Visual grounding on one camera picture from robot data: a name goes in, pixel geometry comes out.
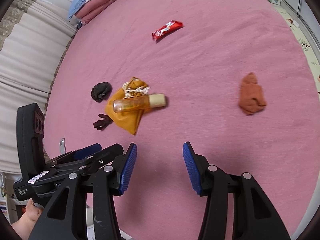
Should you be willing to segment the person's left hand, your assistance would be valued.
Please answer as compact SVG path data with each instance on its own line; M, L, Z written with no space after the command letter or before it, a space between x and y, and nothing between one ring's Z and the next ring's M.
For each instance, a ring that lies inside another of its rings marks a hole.
M35 206L32 199L28 200L28 203L25 207L25 213L18 221L14 222L11 225L22 240L26 240L29 238L42 211L42 208Z

